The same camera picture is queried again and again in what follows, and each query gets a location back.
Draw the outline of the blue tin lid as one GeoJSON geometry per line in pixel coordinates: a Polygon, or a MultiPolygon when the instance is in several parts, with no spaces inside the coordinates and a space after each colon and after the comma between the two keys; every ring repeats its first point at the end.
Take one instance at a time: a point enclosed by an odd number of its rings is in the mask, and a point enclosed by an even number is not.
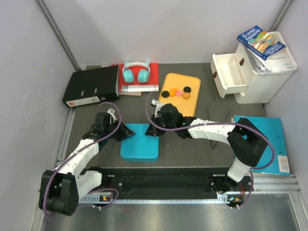
{"type": "Polygon", "coordinates": [[[148,124],[126,124],[126,126],[136,133],[121,142],[120,156],[123,157],[155,157],[159,156],[159,138],[145,136],[148,124]]]}

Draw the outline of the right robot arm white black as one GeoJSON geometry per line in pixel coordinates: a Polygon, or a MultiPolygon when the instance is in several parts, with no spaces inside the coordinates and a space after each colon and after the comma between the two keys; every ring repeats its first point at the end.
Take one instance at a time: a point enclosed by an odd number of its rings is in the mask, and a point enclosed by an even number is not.
{"type": "Polygon", "coordinates": [[[148,116],[146,136],[159,137],[167,131],[175,132],[182,139],[207,139],[227,144],[235,154],[235,160],[224,179],[229,190],[237,190],[242,179],[256,167],[269,146],[267,137],[248,119],[237,122],[214,122],[194,116],[183,116],[170,104],[152,100],[153,115],[148,116]]]}

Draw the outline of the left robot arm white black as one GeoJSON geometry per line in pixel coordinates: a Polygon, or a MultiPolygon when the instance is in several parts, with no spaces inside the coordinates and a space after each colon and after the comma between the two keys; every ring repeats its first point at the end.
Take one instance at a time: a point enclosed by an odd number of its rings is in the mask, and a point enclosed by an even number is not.
{"type": "Polygon", "coordinates": [[[54,170],[46,170],[40,183],[39,208],[44,215],[53,213],[71,216],[79,201],[91,190],[104,191],[109,179],[101,172],[86,170],[88,162],[97,155],[109,139],[124,141],[135,136],[115,116],[113,108],[98,112],[90,130],[81,138],[77,148],[54,170]]]}

